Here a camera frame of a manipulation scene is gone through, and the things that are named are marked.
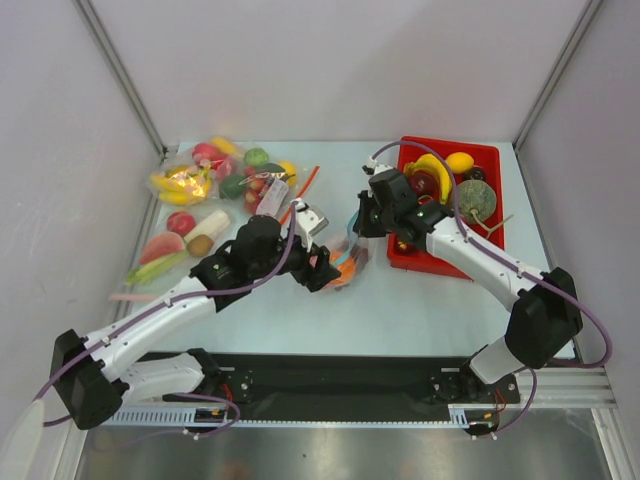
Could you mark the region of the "orange fake tangerine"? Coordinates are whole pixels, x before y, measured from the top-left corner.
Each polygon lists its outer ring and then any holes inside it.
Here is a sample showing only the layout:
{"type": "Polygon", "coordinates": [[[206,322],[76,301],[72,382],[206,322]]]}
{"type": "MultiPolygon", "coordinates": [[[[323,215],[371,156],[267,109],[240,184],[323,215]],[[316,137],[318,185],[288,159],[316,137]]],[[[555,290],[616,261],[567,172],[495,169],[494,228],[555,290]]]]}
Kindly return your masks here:
{"type": "Polygon", "coordinates": [[[335,288],[343,287],[350,284],[357,272],[357,264],[352,257],[347,258],[344,262],[336,266],[340,272],[340,276],[332,281],[335,288]]]}

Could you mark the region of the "clear zip bag blue seal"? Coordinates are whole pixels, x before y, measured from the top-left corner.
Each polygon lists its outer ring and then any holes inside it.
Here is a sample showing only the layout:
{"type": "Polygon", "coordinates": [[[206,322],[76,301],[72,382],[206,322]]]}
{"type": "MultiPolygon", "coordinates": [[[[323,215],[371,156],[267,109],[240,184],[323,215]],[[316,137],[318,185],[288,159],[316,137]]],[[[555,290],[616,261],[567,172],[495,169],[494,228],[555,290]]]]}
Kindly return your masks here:
{"type": "Polygon", "coordinates": [[[358,213],[355,212],[346,225],[336,230],[325,243],[325,246],[330,251],[330,260],[333,266],[336,267],[349,257],[355,260],[357,264],[356,276],[353,281],[346,286],[335,288],[331,282],[322,289],[323,291],[340,291],[357,282],[371,260],[372,247],[370,240],[359,237],[354,230],[357,214],[358,213]]]}

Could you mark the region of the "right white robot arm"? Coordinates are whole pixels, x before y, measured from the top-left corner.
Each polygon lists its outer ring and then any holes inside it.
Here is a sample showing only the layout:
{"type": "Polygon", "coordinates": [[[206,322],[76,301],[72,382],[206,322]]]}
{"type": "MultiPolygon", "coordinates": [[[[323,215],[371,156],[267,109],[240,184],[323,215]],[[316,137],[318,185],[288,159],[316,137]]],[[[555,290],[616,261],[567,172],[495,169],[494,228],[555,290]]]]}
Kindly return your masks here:
{"type": "Polygon", "coordinates": [[[421,203],[396,168],[365,168],[354,231],[365,238],[393,234],[414,249],[457,268],[491,293],[509,312],[505,334],[482,348],[461,376],[473,401],[493,394],[498,381],[522,368],[544,367],[583,327],[573,279],[556,268],[544,272],[521,263],[480,237],[454,210],[421,203]]]}

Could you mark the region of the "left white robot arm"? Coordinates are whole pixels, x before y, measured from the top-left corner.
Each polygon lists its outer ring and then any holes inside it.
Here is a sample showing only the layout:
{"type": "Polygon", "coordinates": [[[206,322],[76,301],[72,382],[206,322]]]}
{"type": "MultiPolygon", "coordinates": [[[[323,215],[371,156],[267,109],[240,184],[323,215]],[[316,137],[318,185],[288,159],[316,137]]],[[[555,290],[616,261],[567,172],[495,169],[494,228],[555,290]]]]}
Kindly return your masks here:
{"type": "Polygon", "coordinates": [[[167,362],[145,362],[143,356],[170,334],[220,313],[277,275],[291,275],[310,292],[337,279],[329,249],[314,242],[327,224],[312,208],[293,212],[287,228],[269,216],[251,217],[234,239],[145,308],[86,336],[73,329],[60,334],[50,378],[36,397],[54,389],[80,430],[100,426],[127,401],[165,394],[211,399],[220,376],[203,352],[167,362]]]}

